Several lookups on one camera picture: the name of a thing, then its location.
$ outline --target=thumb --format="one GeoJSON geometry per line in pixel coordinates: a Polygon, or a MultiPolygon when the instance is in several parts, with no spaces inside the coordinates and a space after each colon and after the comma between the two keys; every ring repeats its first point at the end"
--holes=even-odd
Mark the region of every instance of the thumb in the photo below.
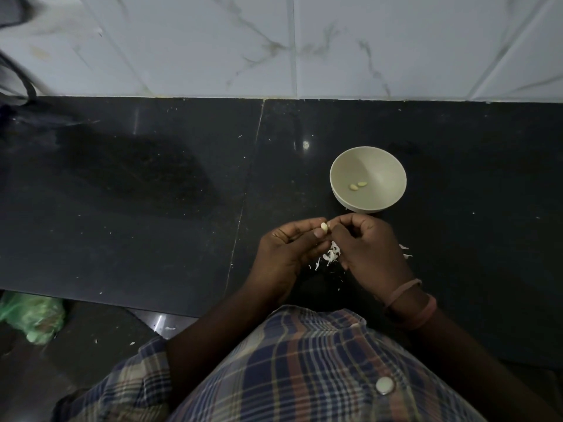
{"type": "Polygon", "coordinates": [[[295,256],[301,256],[315,247],[327,235],[321,228],[306,232],[297,240],[289,243],[288,248],[295,256]]]}
{"type": "Polygon", "coordinates": [[[341,223],[337,223],[331,228],[332,239],[344,253],[350,253],[357,245],[357,241],[348,229],[341,223]]]}

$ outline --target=shirt sleeve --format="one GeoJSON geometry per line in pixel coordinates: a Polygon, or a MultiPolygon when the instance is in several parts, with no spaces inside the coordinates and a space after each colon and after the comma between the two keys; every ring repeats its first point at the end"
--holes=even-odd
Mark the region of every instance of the shirt sleeve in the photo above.
{"type": "Polygon", "coordinates": [[[51,422],[166,419],[172,386],[165,343],[162,338],[151,340],[91,389],[61,398],[51,422]]]}

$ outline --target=bowl rim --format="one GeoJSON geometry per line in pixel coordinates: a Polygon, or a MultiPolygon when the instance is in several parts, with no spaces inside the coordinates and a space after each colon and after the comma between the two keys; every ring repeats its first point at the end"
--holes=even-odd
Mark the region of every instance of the bowl rim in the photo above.
{"type": "Polygon", "coordinates": [[[391,154],[390,152],[385,151],[385,149],[381,149],[381,148],[377,148],[377,147],[375,147],[375,146],[369,146],[369,145],[356,146],[356,147],[354,147],[354,148],[349,148],[349,149],[345,150],[344,152],[340,153],[339,156],[336,157],[336,158],[334,159],[334,161],[332,162],[332,164],[330,165],[330,172],[329,172],[329,174],[328,174],[328,178],[329,178],[329,181],[330,181],[330,187],[332,188],[332,192],[336,195],[336,197],[338,197],[338,198],[341,199],[342,201],[346,201],[346,203],[347,203],[348,205],[350,205],[350,206],[356,208],[357,210],[363,210],[363,211],[365,211],[365,212],[369,212],[369,211],[378,212],[378,211],[387,209],[388,207],[391,207],[392,205],[394,205],[395,203],[397,203],[398,200],[400,200],[400,199],[403,197],[403,195],[405,194],[405,191],[406,191],[406,183],[407,183],[407,181],[408,181],[408,178],[406,177],[405,168],[404,168],[403,164],[397,159],[397,157],[395,157],[395,156],[394,156],[393,154],[391,154]],[[334,189],[334,185],[332,184],[332,170],[333,170],[333,168],[334,168],[334,163],[335,163],[341,156],[343,156],[345,153],[350,152],[350,151],[353,151],[353,150],[355,150],[355,149],[361,149],[361,148],[377,149],[378,151],[384,152],[385,154],[389,155],[391,158],[395,159],[395,161],[398,163],[398,165],[401,166],[401,169],[403,170],[403,174],[405,175],[405,186],[403,187],[403,191],[401,192],[401,195],[399,195],[398,198],[397,198],[395,201],[393,201],[391,204],[389,204],[389,205],[387,205],[387,206],[384,206],[384,207],[358,207],[358,206],[356,206],[356,205],[354,205],[354,204],[348,203],[348,201],[347,201],[345,198],[342,198],[342,196],[334,189]]]}

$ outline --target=person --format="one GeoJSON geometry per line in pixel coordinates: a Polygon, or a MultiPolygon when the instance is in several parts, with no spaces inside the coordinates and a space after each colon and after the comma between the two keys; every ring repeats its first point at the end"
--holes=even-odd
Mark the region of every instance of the person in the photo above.
{"type": "Polygon", "coordinates": [[[330,220],[327,234],[323,222],[264,235],[240,290],[61,399],[52,420],[561,421],[423,292],[389,224],[350,213],[330,220]],[[348,309],[280,306],[332,240],[412,353],[348,309]]]}

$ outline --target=tiled wall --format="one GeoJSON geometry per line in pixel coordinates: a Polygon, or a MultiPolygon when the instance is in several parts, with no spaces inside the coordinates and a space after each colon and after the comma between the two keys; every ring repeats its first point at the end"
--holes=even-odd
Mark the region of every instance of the tiled wall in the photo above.
{"type": "Polygon", "coordinates": [[[563,0],[43,1],[51,94],[563,101],[563,0]]]}

